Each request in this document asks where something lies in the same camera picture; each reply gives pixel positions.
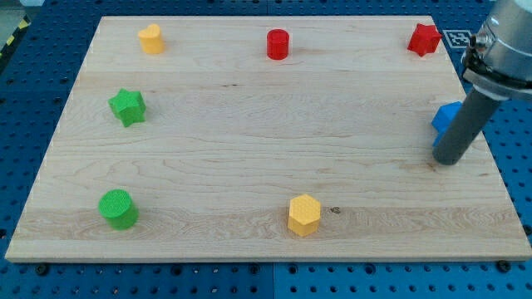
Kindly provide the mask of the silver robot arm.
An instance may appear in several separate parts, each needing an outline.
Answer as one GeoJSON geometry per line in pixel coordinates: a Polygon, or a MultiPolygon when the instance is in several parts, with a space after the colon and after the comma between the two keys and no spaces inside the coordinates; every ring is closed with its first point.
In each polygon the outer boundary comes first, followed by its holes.
{"type": "Polygon", "coordinates": [[[462,77],[495,100],[531,100],[531,0],[498,0],[462,57],[462,77]]]}

